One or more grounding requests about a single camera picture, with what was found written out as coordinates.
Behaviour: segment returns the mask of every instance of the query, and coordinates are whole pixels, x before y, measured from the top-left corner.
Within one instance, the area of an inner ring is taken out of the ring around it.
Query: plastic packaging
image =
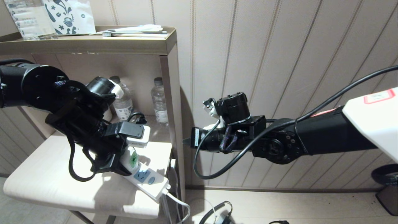
[[[151,90],[153,107],[155,110],[156,121],[162,126],[169,125],[167,117],[166,98],[164,97],[164,87],[162,78],[154,79],[155,86]]]
[[[123,89],[123,97],[121,99],[115,99],[113,107],[119,120],[125,121],[129,118],[131,112],[134,110],[133,101],[131,100],[131,93],[129,88],[120,82],[119,76],[112,76],[110,78],[113,82],[118,84]]]
[[[41,0],[4,0],[24,40],[57,39],[47,4]]]

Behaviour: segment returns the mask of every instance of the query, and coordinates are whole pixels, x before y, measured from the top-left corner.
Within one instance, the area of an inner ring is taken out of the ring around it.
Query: power strip
[[[120,162],[132,175],[124,176],[128,181],[159,202],[163,190],[169,185],[169,180],[147,165],[138,161],[138,155],[133,147],[128,147]]]

